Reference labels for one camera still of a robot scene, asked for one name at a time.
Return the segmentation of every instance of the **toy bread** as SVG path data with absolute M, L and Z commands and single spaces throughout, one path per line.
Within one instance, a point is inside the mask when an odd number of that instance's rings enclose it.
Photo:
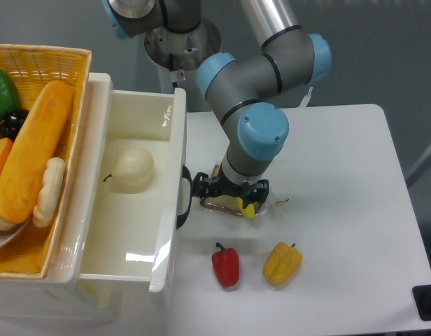
M 0 176 L 0 217 L 21 224 L 31 215 L 73 103 L 73 89 L 59 80 L 38 95 Z

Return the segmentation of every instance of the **drawer handle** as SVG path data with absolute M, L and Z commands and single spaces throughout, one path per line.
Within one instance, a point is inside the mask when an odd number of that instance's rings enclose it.
M 183 169 L 181 170 L 181 177 L 183 177 L 184 179 L 187 179 L 189 181 L 189 184 L 191 186 L 190 190 L 192 190 L 192 177 L 190 175 L 189 169 L 185 165 L 183 165 Z M 192 193 L 189 192 L 188 208 L 186 209 L 186 211 L 184 213 L 177 216 L 177 220 L 176 220 L 176 228 L 177 229 L 181 228 L 183 226 L 183 224 L 185 223 L 186 219 L 188 219 L 191 202 L 192 202 Z

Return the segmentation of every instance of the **woven basket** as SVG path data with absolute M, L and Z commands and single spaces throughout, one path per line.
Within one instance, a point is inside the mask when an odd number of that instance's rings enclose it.
M 15 82 L 23 108 L 30 110 L 38 94 L 50 81 L 63 81 L 74 91 L 73 106 L 54 154 L 66 162 L 55 217 L 51 225 L 44 228 L 30 223 L 21 234 L 0 248 L 0 278 L 42 279 L 47 275 L 66 215 L 70 176 L 76 166 L 77 143 L 82 132 L 82 107 L 90 65 L 89 50 L 0 44 L 0 68 Z

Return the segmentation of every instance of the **bell pepper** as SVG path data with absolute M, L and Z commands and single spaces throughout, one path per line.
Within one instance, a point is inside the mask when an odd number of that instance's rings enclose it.
M 211 258 L 217 280 L 223 287 L 234 286 L 239 280 L 239 254 L 232 247 L 223 247 L 221 243 L 215 243 L 215 247 L 220 248 Z
M 302 254 L 295 248 L 295 244 L 288 246 L 281 242 L 270 253 L 262 273 L 269 283 L 279 286 L 298 270 L 301 262 Z
M 0 69 L 0 117 L 7 111 L 20 109 L 21 101 L 12 78 Z

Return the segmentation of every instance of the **open drawer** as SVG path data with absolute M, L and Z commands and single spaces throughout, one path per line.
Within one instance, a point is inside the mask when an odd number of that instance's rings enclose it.
M 161 306 L 170 295 L 178 194 L 185 160 L 185 91 L 114 90 L 104 153 L 80 264 L 79 284 L 145 291 Z M 118 156 L 145 148 L 155 168 L 145 189 L 122 190 L 103 179 Z

